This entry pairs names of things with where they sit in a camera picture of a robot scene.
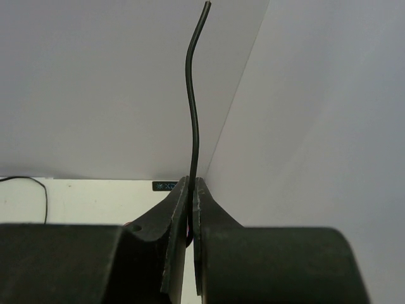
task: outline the black cable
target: black cable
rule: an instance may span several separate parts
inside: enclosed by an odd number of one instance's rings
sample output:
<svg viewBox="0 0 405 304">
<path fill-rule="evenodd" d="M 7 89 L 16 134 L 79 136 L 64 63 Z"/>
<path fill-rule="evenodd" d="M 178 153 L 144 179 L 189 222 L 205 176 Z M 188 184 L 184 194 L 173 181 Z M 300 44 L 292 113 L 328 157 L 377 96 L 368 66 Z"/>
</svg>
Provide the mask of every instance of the black cable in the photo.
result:
<svg viewBox="0 0 405 304">
<path fill-rule="evenodd" d="M 192 85 L 192 56 L 194 54 L 198 38 L 200 37 L 201 31 L 203 30 L 205 21 L 207 20 L 210 7 L 211 1 L 206 1 L 200 19 L 197 23 L 197 27 L 192 35 L 189 49 L 187 50 L 187 57 L 185 59 L 185 84 L 187 86 L 187 97 L 189 98 L 191 126 L 192 126 L 192 155 L 191 155 L 190 178 L 189 178 L 189 193 L 187 197 L 187 221 L 189 225 L 189 233 L 187 234 L 185 244 L 186 247 L 188 247 L 191 244 L 193 238 L 192 199 L 194 194 L 194 188 L 196 186 L 198 153 L 200 146 L 196 100 L 194 97 L 194 88 Z"/>
<path fill-rule="evenodd" d="M 38 185 L 40 185 L 42 188 L 44 188 L 45 191 L 45 219 L 44 219 L 44 224 L 46 224 L 46 221 L 48 219 L 48 192 L 46 190 L 46 186 L 41 183 L 40 181 L 29 177 L 29 176 L 10 176 L 10 177 L 5 177 L 3 179 L 0 179 L 0 182 L 7 182 L 7 181 L 11 181 L 13 179 L 29 179 L 33 182 L 36 182 Z"/>
</svg>

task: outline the gray wall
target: gray wall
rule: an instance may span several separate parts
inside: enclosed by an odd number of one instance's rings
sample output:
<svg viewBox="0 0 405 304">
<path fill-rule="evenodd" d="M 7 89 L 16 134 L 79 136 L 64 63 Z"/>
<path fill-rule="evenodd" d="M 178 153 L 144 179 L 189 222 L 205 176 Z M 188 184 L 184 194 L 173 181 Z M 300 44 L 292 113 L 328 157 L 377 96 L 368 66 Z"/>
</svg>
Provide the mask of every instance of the gray wall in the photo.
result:
<svg viewBox="0 0 405 304">
<path fill-rule="evenodd" d="M 405 299 L 405 2 L 271 1 L 208 170 L 245 225 L 326 225 Z"/>
<path fill-rule="evenodd" d="M 204 175 L 268 0 L 214 1 L 194 80 Z M 204 1 L 0 1 L 0 175 L 189 171 L 184 61 Z"/>
</svg>

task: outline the wire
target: wire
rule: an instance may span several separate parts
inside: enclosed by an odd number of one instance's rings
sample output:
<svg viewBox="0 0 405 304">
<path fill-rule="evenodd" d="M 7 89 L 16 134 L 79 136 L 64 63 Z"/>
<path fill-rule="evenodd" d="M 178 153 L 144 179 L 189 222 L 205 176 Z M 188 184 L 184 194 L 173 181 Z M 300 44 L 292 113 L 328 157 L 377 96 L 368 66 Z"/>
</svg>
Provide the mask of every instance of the wire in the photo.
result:
<svg viewBox="0 0 405 304">
<path fill-rule="evenodd" d="M 194 88 L 192 85 L 192 57 L 197 45 L 198 38 L 200 37 L 205 21 L 207 20 L 210 7 L 211 1 L 206 1 L 200 19 L 197 23 L 196 29 L 194 30 L 194 33 L 192 35 L 189 49 L 187 50 L 187 56 L 185 59 L 185 84 L 187 86 L 187 97 L 189 99 L 191 126 L 192 126 L 192 155 L 191 155 L 190 177 L 189 177 L 189 192 L 187 197 L 187 222 L 189 226 L 189 231 L 185 242 L 186 247 L 188 247 L 191 244 L 193 238 L 192 200 L 194 188 L 196 186 L 198 154 L 200 146 L 196 99 L 194 97 Z"/>
<path fill-rule="evenodd" d="M 29 179 L 30 181 L 36 182 L 38 185 L 40 185 L 42 188 L 44 188 L 45 191 L 45 218 L 44 218 L 44 224 L 46 224 L 47 218 L 48 218 L 48 192 L 46 190 L 46 186 L 41 183 L 40 181 L 29 177 L 29 176 L 10 176 L 10 177 L 5 177 L 3 179 L 0 179 L 0 182 L 7 182 L 11 181 L 13 179 Z"/>
</svg>

